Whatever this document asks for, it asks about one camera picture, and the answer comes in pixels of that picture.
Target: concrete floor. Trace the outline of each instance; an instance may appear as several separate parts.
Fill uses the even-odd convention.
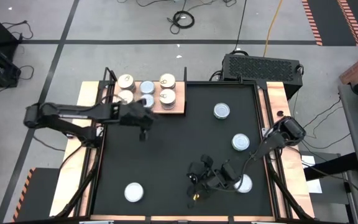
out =
[[[172,17],[179,11],[182,2],[159,2],[143,8],[133,0],[124,4],[115,0],[0,0],[0,21],[27,20],[34,32],[34,40],[60,40],[62,37],[62,41],[65,38],[155,40],[155,44],[65,44],[60,45],[60,48],[63,47],[61,55],[56,54],[58,42],[22,44],[18,47],[14,63],[18,66],[32,65],[35,74],[31,80],[21,80],[17,88],[0,93],[0,205],[27,133],[22,125],[24,108],[39,100],[48,73],[52,72],[54,76],[46,100],[66,104],[76,103],[82,81],[102,79],[105,67],[113,69],[118,75],[133,74],[137,80],[156,80],[165,72],[181,77],[184,66],[187,66],[189,80],[207,80],[220,68],[224,54],[230,52],[234,44],[202,44],[202,41],[236,39],[244,5],[243,0],[237,1],[237,5],[230,8],[222,1],[216,1],[210,6],[192,10],[196,17],[195,26],[172,35],[166,17]],[[73,22],[69,24],[70,30],[62,36],[70,10],[77,3],[78,7],[73,10]],[[199,3],[199,0],[189,0],[188,7]],[[248,0],[241,39],[265,40],[277,5],[278,0]],[[15,27],[12,31],[29,35],[26,26]],[[158,44],[168,39],[202,41],[199,44],[176,44],[174,41]],[[284,1],[270,39],[314,40],[301,1]],[[262,56],[264,50],[262,44],[239,47],[254,56]],[[306,124],[337,101],[338,76],[358,59],[358,47],[269,45],[266,56],[299,60],[305,66],[304,86],[299,92],[295,115],[301,124]],[[51,66],[54,59],[58,60],[56,69]],[[23,76],[29,75],[29,72],[24,70]],[[294,99],[290,102],[291,110]],[[317,129],[318,138],[308,141],[314,146],[326,146],[348,132],[344,113],[338,110]],[[67,143],[65,137],[55,131],[43,129],[36,131],[35,135],[62,149]],[[352,151],[350,137],[321,150],[341,154]],[[13,196],[8,199],[10,204],[4,216],[5,222],[12,218],[27,171],[31,167],[59,167],[62,157],[62,152],[50,150],[36,141],[31,142],[20,175],[13,178],[17,182],[13,182]],[[323,220],[346,221],[344,208],[336,205],[314,206],[316,216]]]

